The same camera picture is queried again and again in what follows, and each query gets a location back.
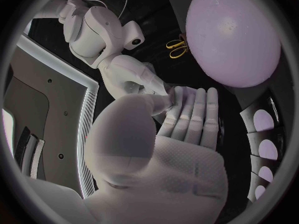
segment scissors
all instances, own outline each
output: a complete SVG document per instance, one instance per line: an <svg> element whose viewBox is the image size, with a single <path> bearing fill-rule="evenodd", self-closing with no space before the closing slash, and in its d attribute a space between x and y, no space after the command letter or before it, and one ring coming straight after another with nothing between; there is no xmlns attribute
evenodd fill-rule
<svg viewBox="0 0 299 224"><path fill-rule="evenodd" d="M179 35L179 40L172 40L166 44L166 48L173 49L169 54L170 58L175 59L181 57L183 54L185 54L188 51L188 45L185 41L185 34Z"/></svg>

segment gold scissors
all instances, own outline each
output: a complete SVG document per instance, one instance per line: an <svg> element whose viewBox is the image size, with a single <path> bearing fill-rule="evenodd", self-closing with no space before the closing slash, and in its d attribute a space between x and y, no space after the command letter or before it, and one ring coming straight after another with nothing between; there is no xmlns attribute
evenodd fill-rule
<svg viewBox="0 0 299 224"><path fill-rule="evenodd" d="M170 58L175 59L181 57L188 51L188 45L185 41L185 34L180 34L179 40L173 40L166 44L166 48L173 49L169 54Z"/></svg>

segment balloon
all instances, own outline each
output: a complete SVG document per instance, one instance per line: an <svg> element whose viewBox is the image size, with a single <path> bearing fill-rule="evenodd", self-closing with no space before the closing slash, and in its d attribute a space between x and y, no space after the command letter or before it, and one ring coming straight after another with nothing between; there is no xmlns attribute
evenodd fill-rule
<svg viewBox="0 0 299 224"><path fill-rule="evenodd" d="M192 0L186 33L203 71L227 86L262 83L280 58L274 28L250 0Z"/></svg>

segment purple balloon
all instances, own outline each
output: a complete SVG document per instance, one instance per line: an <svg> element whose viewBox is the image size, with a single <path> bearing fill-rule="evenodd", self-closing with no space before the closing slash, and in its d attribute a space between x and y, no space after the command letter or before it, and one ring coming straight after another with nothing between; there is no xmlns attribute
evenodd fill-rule
<svg viewBox="0 0 299 224"><path fill-rule="evenodd" d="M278 35L250 0L192 0L186 32L203 71L231 87L262 83L280 58Z"/></svg>

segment robotic hand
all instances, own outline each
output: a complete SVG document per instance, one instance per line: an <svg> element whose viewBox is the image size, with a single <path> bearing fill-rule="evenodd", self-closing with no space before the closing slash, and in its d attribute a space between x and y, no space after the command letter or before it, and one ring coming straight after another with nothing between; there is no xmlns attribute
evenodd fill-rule
<svg viewBox="0 0 299 224"><path fill-rule="evenodd" d="M132 50L145 40L136 22L122 27L112 11L88 8L82 0L51 0L34 18L58 18L73 55L100 69L115 99L139 92L167 95L166 84L148 66L121 54L124 48Z"/></svg>
<svg viewBox="0 0 299 224"><path fill-rule="evenodd" d="M151 116L164 110L156 136ZM228 192L217 133L214 88L119 98L86 140L85 162L99 189L85 205L105 223L213 224Z"/></svg>

